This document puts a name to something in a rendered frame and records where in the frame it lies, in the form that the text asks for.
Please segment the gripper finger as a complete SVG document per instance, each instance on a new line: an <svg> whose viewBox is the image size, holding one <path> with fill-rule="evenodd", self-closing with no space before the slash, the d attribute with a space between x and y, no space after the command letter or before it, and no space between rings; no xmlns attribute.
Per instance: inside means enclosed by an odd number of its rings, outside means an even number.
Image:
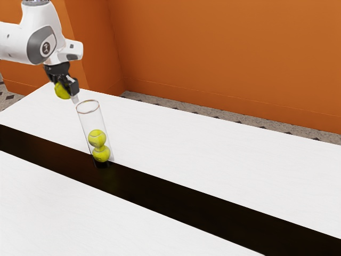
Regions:
<svg viewBox="0 0 341 256"><path fill-rule="evenodd" d="M79 82L76 78L65 75L62 84L74 104L78 104Z"/></svg>

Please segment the yellow tennis ball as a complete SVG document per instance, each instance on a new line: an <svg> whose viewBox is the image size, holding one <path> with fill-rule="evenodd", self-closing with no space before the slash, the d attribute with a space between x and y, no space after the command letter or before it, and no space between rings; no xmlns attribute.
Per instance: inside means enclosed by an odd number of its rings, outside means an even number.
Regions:
<svg viewBox="0 0 341 256"><path fill-rule="evenodd" d="M103 163L109 160L111 151L109 147L104 145L100 148L94 148L92 151L92 155L96 161Z"/></svg>
<svg viewBox="0 0 341 256"><path fill-rule="evenodd" d="M55 94L58 98L63 100L70 99L70 95L67 92L67 90L63 87L63 85L60 82L57 82L54 86Z"/></svg>
<svg viewBox="0 0 341 256"><path fill-rule="evenodd" d="M88 134L88 142L95 148L104 146L106 140L107 136L102 130L95 129Z"/></svg>

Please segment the clear plastic tube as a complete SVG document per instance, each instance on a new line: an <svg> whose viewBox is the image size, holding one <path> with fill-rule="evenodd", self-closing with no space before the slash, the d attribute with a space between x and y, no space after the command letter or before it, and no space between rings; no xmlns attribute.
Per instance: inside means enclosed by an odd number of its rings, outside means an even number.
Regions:
<svg viewBox="0 0 341 256"><path fill-rule="evenodd" d="M94 162L95 167L98 169L106 169L106 168L110 167L114 161L113 152L111 149L109 135L107 133L107 129L106 129L105 124L104 124L104 119L102 116L102 112L101 112L99 102L96 100L82 101L76 105L76 111L77 111L77 114L78 114L78 117L80 120L80 124L81 124L83 132L84 132L84 136L85 136L85 140L86 140L86 143L88 146L89 153L91 155L91 158ZM94 159L94 157L92 155L92 151L95 147L91 146L90 143L88 142L88 134L92 130L95 130L95 129L102 130L106 134L107 140L106 140L104 145L109 147L109 149L111 151L111 155L110 155L109 160L106 162L103 162L103 163L98 162Z"/></svg>

